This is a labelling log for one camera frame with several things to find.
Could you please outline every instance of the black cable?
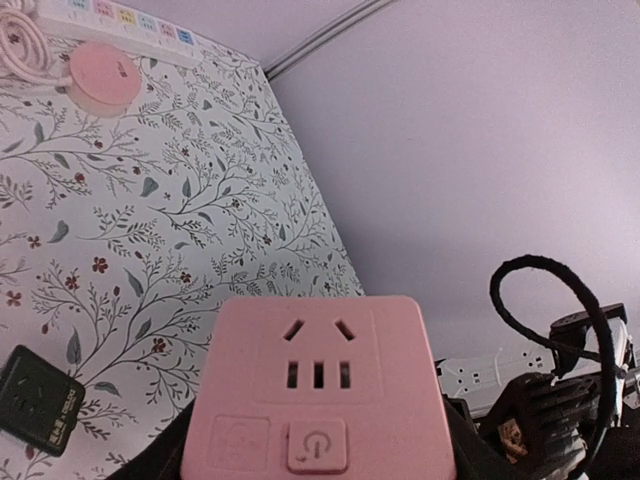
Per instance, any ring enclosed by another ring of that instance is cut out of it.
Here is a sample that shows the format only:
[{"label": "black cable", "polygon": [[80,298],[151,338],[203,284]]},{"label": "black cable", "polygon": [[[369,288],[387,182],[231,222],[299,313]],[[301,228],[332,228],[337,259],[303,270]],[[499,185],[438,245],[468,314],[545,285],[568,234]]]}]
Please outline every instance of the black cable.
[{"label": "black cable", "polygon": [[[593,329],[598,339],[598,350],[600,351],[600,355],[597,355],[594,352],[586,352],[584,350],[572,348],[542,337],[533,330],[522,325],[513,317],[513,315],[511,315],[509,310],[504,306],[502,298],[500,297],[500,284],[509,273],[516,270],[522,270],[523,268],[535,268],[549,272],[555,275],[573,291],[589,314]],[[507,325],[521,335],[542,345],[543,347],[599,361],[602,365],[602,388],[600,400],[598,402],[598,416],[596,418],[595,429],[589,441],[585,458],[576,466],[568,477],[570,480],[575,480],[583,473],[586,473],[597,455],[607,429],[611,423],[611,418],[617,403],[616,377],[620,375],[621,369],[616,365],[611,329],[602,313],[600,303],[591,290],[589,290],[589,288],[575,273],[571,271],[569,267],[550,258],[537,255],[525,255],[523,257],[518,257],[504,262],[491,277],[489,294],[498,315],[500,315]]]}]

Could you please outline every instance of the pink power socket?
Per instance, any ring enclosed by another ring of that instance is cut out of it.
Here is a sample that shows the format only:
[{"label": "pink power socket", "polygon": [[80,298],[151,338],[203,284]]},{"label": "pink power socket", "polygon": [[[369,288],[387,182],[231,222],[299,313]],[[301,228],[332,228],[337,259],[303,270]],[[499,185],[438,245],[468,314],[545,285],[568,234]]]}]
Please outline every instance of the pink power socket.
[{"label": "pink power socket", "polygon": [[420,307],[235,298],[214,330],[183,480],[453,480]]}]

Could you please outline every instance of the leaf pattern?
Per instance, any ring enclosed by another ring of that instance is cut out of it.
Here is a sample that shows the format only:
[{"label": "leaf pattern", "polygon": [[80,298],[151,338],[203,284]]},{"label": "leaf pattern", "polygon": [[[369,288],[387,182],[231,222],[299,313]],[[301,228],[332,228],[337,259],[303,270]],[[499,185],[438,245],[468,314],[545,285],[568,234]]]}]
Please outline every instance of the leaf pattern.
[{"label": "leaf pattern", "polygon": [[67,225],[64,220],[60,220],[58,222],[58,226],[56,227],[56,233],[53,234],[49,243],[58,243],[69,233],[69,225]]},{"label": "leaf pattern", "polygon": [[0,352],[25,342],[87,388],[69,451],[0,438],[0,478],[135,457],[197,394],[227,298],[362,294],[259,65],[200,41],[194,69],[136,58],[120,118],[0,93]]}]

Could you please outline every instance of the white wall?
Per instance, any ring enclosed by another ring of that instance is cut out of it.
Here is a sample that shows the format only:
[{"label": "white wall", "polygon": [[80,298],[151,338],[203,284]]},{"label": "white wall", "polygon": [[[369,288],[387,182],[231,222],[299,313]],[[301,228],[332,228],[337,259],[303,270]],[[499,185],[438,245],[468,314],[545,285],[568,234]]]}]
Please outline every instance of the white wall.
[{"label": "white wall", "polygon": [[268,65],[362,0],[122,0]]},{"label": "white wall", "polygon": [[[571,265],[638,331],[634,0],[401,0],[273,86],[365,288],[416,297],[437,356],[517,338],[487,292],[523,253]],[[505,298],[542,331],[579,309],[545,274]]]}]

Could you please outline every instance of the power strip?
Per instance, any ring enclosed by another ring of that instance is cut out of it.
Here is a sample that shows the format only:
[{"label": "power strip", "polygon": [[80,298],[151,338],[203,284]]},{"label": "power strip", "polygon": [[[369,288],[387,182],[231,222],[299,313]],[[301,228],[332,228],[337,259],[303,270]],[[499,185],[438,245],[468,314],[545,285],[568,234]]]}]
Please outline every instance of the power strip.
[{"label": "power strip", "polygon": [[448,358],[437,370],[442,393],[465,399],[472,418],[479,418],[489,413],[511,380],[527,372],[549,373],[555,366],[551,350],[527,342],[495,355]]},{"label": "power strip", "polygon": [[193,32],[108,0],[38,0],[43,32],[119,49],[186,68],[203,59]]},{"label": "power strip", "polygon": [[[616,362],[623,365],[631,337],[627,326],[619,318],[609,320]],[[598,351],[598,339],[593,328],[586,335],[585,350]],[[550,373],[556,367],[553,352],[537,343],[523,343],[502,348],[495,355],[474,358],[450,358],[438,364],[438,381],[442,393],[450,398],[467,401],[472,418],[485,416],[498,400],[504,387],[516,377],[528,372]],[[580,359],[563,379],[570,379],[600,371],[600,364]],[[616,421],[622,415],[624,379],[618,380]]]}]

